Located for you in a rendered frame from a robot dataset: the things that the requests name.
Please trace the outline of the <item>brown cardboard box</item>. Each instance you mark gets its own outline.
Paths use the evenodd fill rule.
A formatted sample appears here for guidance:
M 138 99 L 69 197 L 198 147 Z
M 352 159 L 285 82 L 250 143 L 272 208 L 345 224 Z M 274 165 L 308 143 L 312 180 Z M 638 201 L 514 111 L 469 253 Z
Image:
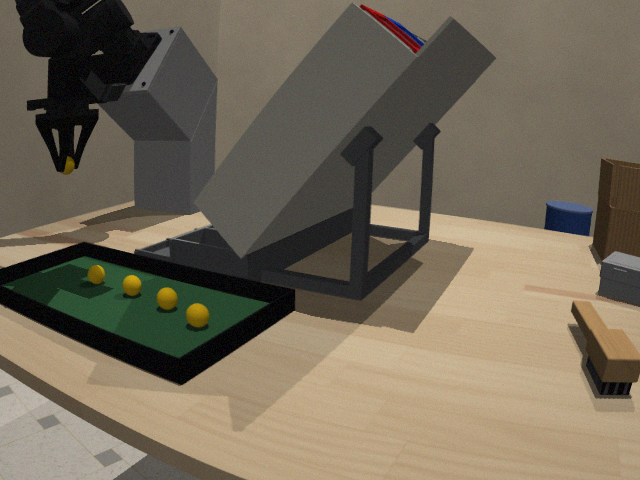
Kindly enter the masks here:
M 615 251 L 640 257 L 639 168 L 640 163 L 601 158 L 593 236 L 601 261 Z

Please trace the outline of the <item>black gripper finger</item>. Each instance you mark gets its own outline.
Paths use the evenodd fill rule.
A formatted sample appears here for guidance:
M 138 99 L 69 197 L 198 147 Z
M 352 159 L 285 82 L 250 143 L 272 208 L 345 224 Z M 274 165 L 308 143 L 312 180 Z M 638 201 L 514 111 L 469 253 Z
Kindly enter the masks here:
M 92 115 L 81 115 L 81 116 L 74 116 L 74 123 L 73 123 L 73 128 L 72 128 L 72 132 L 71 132 L 71 137 L 70 137 L 70 143 L 69 143 L 69 149 L 68 149 L 68 155 L 69 157 L 71 157 L 74 162 L 75 162 L 75 168 L 77 169 L 85 148 L 85 145 L 99 119 L 99 113 L 98 114 L 92 114 Z M 75 125 L 81 125 L 82 126 L 82 130 L 80 133 L 80 137 L 79 137 L 79 141 L 78 141 L 78 145 L 76 148 L 76 152 L 74 152 L 74 126 Z
M 74 118 L 36 119 L 36 126 L 45 141 L 57 172 L 64 172 Z M 59 155 L 52 129 L 58 130 Z

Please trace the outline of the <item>green tray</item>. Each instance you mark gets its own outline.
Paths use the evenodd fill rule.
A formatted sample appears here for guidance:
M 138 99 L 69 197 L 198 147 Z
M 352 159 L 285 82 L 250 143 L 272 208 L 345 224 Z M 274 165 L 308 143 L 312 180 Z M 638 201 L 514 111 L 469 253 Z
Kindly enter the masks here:
M 142 284 L 135 296 L 122 288 L 129 275 Z M 170 310 L 157 303 L 166 287 L 178 297 Z M 209 311 L 203 327 L 186 319 L 195 303 Z M 0 269 L 0 304 L 183 385 L 295 311 L 295 289 L 82 242 Z

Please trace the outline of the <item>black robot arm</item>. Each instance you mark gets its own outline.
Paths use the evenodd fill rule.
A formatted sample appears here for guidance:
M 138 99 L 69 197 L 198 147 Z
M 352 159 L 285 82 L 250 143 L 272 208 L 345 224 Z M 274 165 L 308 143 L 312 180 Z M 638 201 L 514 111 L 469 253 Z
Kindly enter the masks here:
M 121 0 L 101 0 L 82 14 L 97 1 L 15 0 L 30 54 L 76 54 L 50 61 L 50 99 L 94 95 L 118 101 L 162 40 L 157 32 L 132 30 L 134 21 Z M 99 50 L 104 54 L 92 55 Z

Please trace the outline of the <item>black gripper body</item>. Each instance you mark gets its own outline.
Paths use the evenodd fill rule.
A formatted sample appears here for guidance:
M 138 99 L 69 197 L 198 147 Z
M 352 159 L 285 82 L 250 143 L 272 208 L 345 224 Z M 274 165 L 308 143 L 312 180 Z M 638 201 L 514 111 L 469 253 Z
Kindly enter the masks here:
M 48 59 L 48 92 L 46 99 L 28 100 L 27 111 L 44 108 L 46 113 L 36 114 L 36 119 L 61 119 L 81 115 L 98 114 L 99 109 L 89 109 L 89 104 L 107 103 L 98 100 L 94 95 L 50 99 L 50 61 L 64 58 L 75 58 L 75 55 L 66 55 L 61 58 Z M 44 104 L 44 105 L 43 105 Z

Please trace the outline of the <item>yellow marble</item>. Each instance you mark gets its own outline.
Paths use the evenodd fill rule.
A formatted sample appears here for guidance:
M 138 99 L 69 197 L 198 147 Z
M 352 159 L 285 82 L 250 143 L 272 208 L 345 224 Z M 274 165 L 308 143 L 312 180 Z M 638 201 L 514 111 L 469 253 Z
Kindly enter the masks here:
M 99 265 L 93 265 L 88 270 L 88 278 L 94 284 L 100 284 L 105 279 L 105 271 Z
M 135 296 L 141 291 L 142 284 L 138 277 L 129 275 L 123 280 L 122 287 L 126 294 Z
M 161 308 L 165 310 L 173 309 L 176 306 L 177 302 L 177 294 L 171 288 L 162 288 L 157 294 L 157 303 Z
M 61 173 L 64 175 L 68 175 L 74 170 L 74 168 L 75 168 L 74 160 L 71 157 L 67 156 L 65 170 L 64 172 L 61 172 Z
M 193 327 L 203 327 L 209 321 L 209 311 L 202 304 L 192 304 L 186 311 L 186 319 Z

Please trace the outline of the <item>brown wire brush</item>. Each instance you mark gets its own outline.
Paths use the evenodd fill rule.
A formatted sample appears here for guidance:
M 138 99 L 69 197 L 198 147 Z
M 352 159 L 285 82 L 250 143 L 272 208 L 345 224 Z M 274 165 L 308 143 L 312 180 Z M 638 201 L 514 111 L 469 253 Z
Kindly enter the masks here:
M 586 366 L 599 394 L 629 395 L 640 375 L 637 349 L 622 329 L 608 329 L 590 302 L 573 301 L 571 312 L 588 340 Z

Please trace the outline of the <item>blue square frame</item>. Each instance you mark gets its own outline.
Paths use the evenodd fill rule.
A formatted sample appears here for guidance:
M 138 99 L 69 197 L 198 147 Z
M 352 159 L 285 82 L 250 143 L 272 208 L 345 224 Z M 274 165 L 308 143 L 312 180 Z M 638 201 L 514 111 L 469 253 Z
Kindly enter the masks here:
M 385 16 L 385 17 L 386 17 L 386 16 Z M 417 37 L 415 37 L 415 36 L 414 36 L 410 31 L 408 31 L 408 30 L 407 30 L 404 26 L 402 26 L 400 23 L 398 23 L 398 22 L 396 22 L 396 21 L 394 21 L 394 20 L 392 20 L 392 19 L 390 19 L 390 18 L 388 18 L 388 17 L 386 17 L 386 18 L 387 18 L 387 19 L 389 19 L 393 24 L 395 24 L 395 25 L 396 25 L 399 29 L 401 29 L 403 32 L 405 31 L 405 32 L 407 33 L 407 34 L 406 34 L 406 33 L 404 32 L 406 35 L 408 35 L 409 37 L 411 36 L 411 37 L 414 39 L 414 41 L 415 41 L 416 43 L 418 42 L 418 43 L 421 45 L 421 46 L 420 46 L 420 45 L 417 43 L 420 47 L 422 47 L 422 45 L 424 45 L 424 43 L 422 43 L 422 42 L 421 42 Z M 411 37 L 410 37 L 410 38 L 411 38 Z M 411 39 L 412 39 L 412 38 L 411 38 Z M 412 39 L 412 40 L 413 40 L 413 39 Z

